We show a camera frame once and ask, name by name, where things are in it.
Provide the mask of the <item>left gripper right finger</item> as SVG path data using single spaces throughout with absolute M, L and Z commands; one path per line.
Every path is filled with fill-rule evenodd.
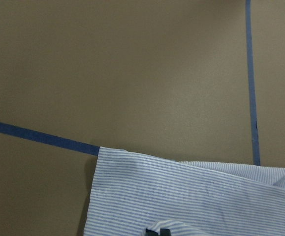
M 169 229 L 160 229 L 160 236 L 171 236 L 171 231 Z

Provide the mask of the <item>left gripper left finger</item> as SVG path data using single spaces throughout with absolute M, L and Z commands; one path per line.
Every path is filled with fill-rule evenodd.
M 158 233 L 149 229 L 145 230 L 145 236 L 158 236 Z

